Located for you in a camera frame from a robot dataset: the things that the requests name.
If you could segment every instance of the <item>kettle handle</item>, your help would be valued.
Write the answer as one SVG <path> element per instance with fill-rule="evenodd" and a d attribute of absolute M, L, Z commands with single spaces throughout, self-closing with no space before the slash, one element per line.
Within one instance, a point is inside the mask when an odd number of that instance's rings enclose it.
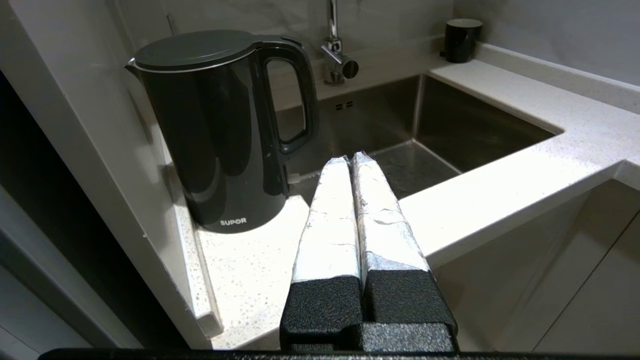
<path fill-rule="evenodd" d="M 271 88 L 267 77 L 267 63 L 271 60 L 282 60 L 293 66 L 298 78 L 298 86 L 302 98 L 302 108 L 305 116 L 305 128 L 296 136 L 286 141 L 280 141 L 280 153 L 286 160 L 293 152 L 305 145 L 318 132 L 320 119 L 318 114 L 318 104 L 316 97 L 316 86 L 314 75 L 311 71 L 309 58 L 302 48 L 302 44 L 288 38 L 280 36 L 266 36 L 260 42 L 258 55 L 264 76 L 265 92 L 271 97 Z M 275 109 L 270 109 L 273 118 L 274 129 L 277 129 Z"/>

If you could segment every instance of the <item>electric kettle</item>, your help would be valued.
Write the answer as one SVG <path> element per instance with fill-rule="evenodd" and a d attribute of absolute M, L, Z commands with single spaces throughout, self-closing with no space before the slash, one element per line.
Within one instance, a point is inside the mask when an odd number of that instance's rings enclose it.
<path fill-rule="evenodd" d="M 293 66 L 304 128 L 278 135 L 267 63 Z M 255 229 L 288 195 L 285 162 L 318 129 L 316 88 L 302 44 L 218 30 L 164 38 L 125 66 L 143 84 L 193 219 L 217 233 Z"/>

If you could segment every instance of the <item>kettle spout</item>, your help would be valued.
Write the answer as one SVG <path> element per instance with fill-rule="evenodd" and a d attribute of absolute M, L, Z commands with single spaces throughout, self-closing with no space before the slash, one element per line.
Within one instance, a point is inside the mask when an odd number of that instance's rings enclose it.
<path fill-rule="evenodd" d="M 124 65 L 124 68 L 127 69 L 131 74 L 133 74 L 136 78 L 140 79 L 140 71 L 134 66 L 136 62 L 136 58 L 131 58 L 127 62 L 127 65 Z"/>

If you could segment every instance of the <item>backsplash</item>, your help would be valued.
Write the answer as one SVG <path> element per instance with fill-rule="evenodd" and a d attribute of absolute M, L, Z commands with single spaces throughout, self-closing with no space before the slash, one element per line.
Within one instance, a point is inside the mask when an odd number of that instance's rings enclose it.
<path fill-rule="evenodd" d="M 481 40 L 640 85 L 638 0 L 455 0 L 454 16 L 484 21 Z"/>
<path fill-rule="evenodd" d="M 454 0 L 338 0 L 347 54 L 442 34 Z M 174 33 L 236 29 L 302 41 L 314 60 L 327 34 L 326 0 L 120 1 L 135 49 Z M 172 21 L 171 27 L 167 14 Z"/>

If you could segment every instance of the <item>sink overflow hole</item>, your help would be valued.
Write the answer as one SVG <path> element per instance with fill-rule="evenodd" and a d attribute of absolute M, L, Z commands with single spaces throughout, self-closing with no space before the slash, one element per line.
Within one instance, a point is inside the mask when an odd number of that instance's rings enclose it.
<path fill-rule="evenodd" d="M 336 104 L 335 105 L 335 109 L 336 110 L 342 110 L 344 108 L 350 108 L 353 106 L 353 101 L 347 101 L 344 104 Z"/>

